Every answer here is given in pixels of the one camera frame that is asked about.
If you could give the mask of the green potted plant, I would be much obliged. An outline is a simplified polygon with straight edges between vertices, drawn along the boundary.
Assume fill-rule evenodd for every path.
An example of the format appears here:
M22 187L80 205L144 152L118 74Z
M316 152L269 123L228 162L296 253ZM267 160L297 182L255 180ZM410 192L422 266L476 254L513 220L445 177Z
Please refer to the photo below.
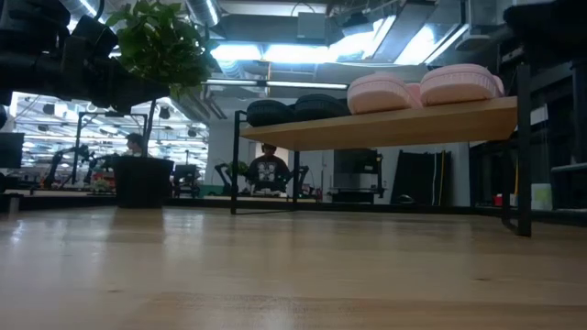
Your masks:
M212 75L216 47L200 33L179 3L138 0L126 4L107 20L109 27L122 22L118 60L128 71L165 88L165 97L178 97L199 87ZM149 98L150 112L142 135L140 156L113 158L117 206L126 209L160 209L171 191L174 162L149 155L150 135L157 96Z

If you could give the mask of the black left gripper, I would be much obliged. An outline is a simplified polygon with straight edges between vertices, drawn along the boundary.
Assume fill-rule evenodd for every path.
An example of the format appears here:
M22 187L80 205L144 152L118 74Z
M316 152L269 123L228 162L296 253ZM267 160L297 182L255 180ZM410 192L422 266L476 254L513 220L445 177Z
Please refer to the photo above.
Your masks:
M137 76L117 61L109 71L110 51L87 38L66 38L61 54L61 98L129 113L135 105L170 95L168 85Z

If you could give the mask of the wooden shelf with black frame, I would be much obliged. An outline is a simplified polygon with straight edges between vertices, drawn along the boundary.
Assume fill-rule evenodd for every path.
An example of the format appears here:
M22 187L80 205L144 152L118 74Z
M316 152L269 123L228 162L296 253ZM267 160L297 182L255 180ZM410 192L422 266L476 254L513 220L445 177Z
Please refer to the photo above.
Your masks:
M299 174L300 153L330 149L361 149L457 142L503 141L517 134L517 222L512 222L510 190L504 179L501 221L521 237L532 236L531 218L531 67L521 63L513 78L516 96L414 110L242 128L235 113L233 170L238 169L239 140L269 143L294 152L293 174Z

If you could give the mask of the black flat screen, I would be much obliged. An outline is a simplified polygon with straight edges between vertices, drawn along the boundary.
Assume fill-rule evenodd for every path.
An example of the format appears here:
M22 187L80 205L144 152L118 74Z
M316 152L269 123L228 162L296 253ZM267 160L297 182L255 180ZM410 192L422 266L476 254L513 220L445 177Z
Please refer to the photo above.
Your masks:
M0 169L21 167L24 137L24 133L0 133Z

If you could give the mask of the black aluminium table frame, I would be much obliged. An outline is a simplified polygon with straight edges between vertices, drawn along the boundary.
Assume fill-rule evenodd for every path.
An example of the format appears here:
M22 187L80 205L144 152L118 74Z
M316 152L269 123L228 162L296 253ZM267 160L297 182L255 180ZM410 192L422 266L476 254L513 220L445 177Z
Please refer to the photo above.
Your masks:
M114 206L114 196L25 196L22 194L0 194L0 212L6 212L10 199L16 197L21 211L39 211L49 209L83 208ZM165 206L187 208L221 208L229 209L228 199L168 199ZM356 213L405 213L432 215L483 215L500 217L503 210L496 207L466 206L426 206L426 205L391 205L391 204L352 204L352 203L314 203L300 200L291 203L286 200L270 199L254 201L241 198L237 200L238 209L260 210L299 210L312 212L356 212ZM587 212L572 211L532 211L530 218L534 222L552 225L578 226L587 228Z

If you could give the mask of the person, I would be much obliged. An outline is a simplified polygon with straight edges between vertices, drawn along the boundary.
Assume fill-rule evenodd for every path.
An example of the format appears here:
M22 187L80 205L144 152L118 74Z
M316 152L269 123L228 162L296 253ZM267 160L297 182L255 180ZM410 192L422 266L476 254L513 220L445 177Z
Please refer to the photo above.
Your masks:
M276 147L262 144L262 155L254 159L248 169L247 180L254 193L285 193L292 174L285 161L275 155Z
M143 155L143 136L131 133L126 136L127 151L124 156L141 157Z

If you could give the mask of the black rubber slide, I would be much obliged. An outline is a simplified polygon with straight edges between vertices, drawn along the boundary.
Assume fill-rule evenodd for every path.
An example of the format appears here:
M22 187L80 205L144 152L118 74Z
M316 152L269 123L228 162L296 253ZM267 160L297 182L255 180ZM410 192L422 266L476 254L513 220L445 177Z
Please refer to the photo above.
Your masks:
M258 100L247 108L247 122L252 127L265 127L294 121L293 109L275 100Z
M350 116L345 99L314 93L300 97L293 106L294 118L298 122Z

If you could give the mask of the ceiling light tube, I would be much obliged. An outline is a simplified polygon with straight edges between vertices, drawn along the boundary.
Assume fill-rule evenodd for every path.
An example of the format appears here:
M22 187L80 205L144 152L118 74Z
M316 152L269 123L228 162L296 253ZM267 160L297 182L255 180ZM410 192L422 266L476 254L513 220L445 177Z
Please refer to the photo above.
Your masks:
M345 83L326 83L326 82L286 82L286 81L258 81L258 80L229 80L229 79L210 79L202 82L204 85L216 86L238 86L238 87L283 87L283 88L302 88L302 89L325 89L345 91L349 86Z

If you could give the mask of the black equipment cart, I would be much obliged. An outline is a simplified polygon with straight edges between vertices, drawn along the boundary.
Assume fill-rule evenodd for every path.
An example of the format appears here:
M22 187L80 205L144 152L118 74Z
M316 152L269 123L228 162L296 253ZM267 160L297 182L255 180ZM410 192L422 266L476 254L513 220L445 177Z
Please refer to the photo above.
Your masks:
M383 198L382 154L373 148L334 151L330 196L338 204L375 204Z

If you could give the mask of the pink rubber slide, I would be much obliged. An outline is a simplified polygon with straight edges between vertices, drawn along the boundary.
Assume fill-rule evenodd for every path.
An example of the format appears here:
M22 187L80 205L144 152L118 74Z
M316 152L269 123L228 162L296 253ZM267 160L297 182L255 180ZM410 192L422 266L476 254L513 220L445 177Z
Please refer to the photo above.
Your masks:
M420 82L424 106L484 101L504 96L502 80L477 64L455 64L434 69Z
M353 115L421 108L420 85L407 83L389 72L378 72L353 81L347 92Z

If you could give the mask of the green and white box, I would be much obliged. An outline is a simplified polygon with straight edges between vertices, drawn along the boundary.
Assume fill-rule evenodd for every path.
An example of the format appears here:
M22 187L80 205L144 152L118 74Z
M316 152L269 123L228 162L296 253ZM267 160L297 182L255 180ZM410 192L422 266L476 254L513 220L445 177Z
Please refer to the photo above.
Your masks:
M531 185L531 209L539 211L553 209L552 188L549 183L533 183Z

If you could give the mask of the black leaning panel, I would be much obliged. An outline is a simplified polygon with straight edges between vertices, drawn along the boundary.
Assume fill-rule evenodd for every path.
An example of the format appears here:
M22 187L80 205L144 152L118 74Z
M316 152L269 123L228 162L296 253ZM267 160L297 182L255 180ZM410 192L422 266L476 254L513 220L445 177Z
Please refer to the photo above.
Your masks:
M395 169L390 204L451 206L452 155L401 150Z

